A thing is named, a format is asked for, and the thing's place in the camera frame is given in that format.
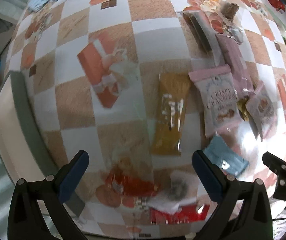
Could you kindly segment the small white-pink snack bag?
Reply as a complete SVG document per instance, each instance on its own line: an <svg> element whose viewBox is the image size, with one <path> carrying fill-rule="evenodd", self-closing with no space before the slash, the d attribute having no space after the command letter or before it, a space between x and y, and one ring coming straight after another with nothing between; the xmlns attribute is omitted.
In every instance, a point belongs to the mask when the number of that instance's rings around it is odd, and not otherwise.
<svg viewBox="0 0 286 240"><path fill-rule="evenodd" d="M254 93L247 101L246 110L254 120L261 141L274 135L277 124L277 111L263 81L259 81Z"/></svg>

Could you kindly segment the light blue snack packet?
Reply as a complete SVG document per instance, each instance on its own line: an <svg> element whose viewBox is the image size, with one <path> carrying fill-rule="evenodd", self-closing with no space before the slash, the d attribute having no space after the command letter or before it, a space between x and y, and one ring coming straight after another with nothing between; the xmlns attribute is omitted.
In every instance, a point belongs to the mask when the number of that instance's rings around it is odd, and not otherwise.
<svg viewBox="0 0 286 240"><path fill-rule="evenodd" d="M212 164L234 177L241 175L249 165L249 162L229 148L219 135L213 136L203 152Z"/></svg>

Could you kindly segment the red white snack packet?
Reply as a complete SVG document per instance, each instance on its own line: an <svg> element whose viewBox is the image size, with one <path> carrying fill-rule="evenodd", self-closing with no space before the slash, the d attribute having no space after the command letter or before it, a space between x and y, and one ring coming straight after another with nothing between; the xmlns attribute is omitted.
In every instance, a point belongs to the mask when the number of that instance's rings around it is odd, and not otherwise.
<svg viewBox="0 0 286 240"><path fill-rule="evenodd" d="M149 218L152 224L188 224L205 220L209 209L209 205L197 206L195 204L179 207L178 211L171 215L150 208Z"/></svg>

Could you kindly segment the clear bag brown snacks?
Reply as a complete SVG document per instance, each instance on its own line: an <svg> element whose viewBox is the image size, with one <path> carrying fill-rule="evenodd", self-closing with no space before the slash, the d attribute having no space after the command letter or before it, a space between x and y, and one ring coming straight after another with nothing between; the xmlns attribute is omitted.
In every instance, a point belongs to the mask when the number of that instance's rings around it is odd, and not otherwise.
<svg viewBox="0 0 286 240"><path fill-rule="evenodd" d="M196 203L199 184L197 175L174 170L170 174L169 187L151 197L146 204L157 211L174 215L180 207Z"/></svg>

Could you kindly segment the pink long snack bar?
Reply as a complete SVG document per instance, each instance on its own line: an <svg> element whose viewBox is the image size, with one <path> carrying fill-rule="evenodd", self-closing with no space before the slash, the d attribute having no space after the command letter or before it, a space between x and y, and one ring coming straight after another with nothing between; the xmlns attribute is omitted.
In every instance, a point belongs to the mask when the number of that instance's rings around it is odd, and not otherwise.
<svg viewBox="0 0 286 240"><path fill-rule="evenodd" d="M216 34L225 62L230 66L234 87L238 98L249 96L254 91L247 65L242 57L237 42L229 36Z"/></svg>

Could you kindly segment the pink crispy cranberry bag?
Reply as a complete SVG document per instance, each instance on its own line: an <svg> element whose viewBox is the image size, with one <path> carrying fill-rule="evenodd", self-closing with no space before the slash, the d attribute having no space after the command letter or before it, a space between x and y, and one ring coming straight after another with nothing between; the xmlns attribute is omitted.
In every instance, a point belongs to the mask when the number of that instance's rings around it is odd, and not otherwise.
<svg viewBox="0 0 286 240"><path fill-rule="evenodd" d="M238 95L229 65L189 72L204 106L205 136L211 137L239 125Z"/></svg>

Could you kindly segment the yellow-brown long snack packet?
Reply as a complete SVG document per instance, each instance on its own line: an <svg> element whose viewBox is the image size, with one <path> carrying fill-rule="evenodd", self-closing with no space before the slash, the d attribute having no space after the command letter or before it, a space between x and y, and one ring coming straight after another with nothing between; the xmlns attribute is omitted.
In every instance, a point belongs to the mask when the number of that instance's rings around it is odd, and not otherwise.
<svg viewBox="0 0 286 240"><path fill-rule="evenodd" d="M180 155L180 141L190 87L191 81L187 74L159 75L159 101L152 154Z"/></svg>

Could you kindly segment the gold foil snack pouch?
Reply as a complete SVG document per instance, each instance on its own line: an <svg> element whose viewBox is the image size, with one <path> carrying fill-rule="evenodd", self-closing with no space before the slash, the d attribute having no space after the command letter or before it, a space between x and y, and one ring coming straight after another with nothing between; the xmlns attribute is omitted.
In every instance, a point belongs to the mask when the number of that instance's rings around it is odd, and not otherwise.
<svg viewBox="0 0 286 240"><path fill-rule="evenodd" d="M246 96L246 97L244 97L242 99L239 99L237 101L238 111L239 111L240 116L242 117L242 119L244 121L249 121L249 119L250 119L249 118L250 117L249 112L247 111L247 108L246 108L246 104L247 104L248 101L249 101L249 97L248 96Z"/></svg>

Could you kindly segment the red snack bag far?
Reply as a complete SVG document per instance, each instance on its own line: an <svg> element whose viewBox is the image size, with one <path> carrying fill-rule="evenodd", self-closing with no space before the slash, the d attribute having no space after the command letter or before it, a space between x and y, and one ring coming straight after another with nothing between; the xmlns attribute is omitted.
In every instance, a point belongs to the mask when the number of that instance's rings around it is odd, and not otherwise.
<svg viewBox="0 0 286 240"><path fill-rule="evenodd" d="M284 13L285 5L280 0L268 0L273 8L276 9L277 12Z"/></svg>

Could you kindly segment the brown small snack packet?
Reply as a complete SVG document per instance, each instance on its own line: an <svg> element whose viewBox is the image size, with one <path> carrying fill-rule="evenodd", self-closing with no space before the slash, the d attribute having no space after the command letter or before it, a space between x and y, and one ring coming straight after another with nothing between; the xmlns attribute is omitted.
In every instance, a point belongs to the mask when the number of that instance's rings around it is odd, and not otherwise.
<svg viewBox="0 0 286 240"><path fill-rule="evenodd" d="M222 5L220 12L223 14L225 18L228 19L229 22L232 22L238 10L239 10L238 4L226 2L225 4Z"/></svg>

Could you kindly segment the dark clear-wrapped snack bar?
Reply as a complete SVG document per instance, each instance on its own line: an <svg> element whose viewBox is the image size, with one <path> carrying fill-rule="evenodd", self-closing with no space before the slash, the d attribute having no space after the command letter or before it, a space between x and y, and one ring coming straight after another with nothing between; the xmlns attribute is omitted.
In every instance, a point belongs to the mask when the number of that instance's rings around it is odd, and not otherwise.
<svg viewBox="0 0 286 240"><path fill-rule="evenodd" d="M216 38L216 32L202 10L187 10L182 12L183 18L193 29L206 53L210 55L216 67L224 65L223 52Z"/></svg>

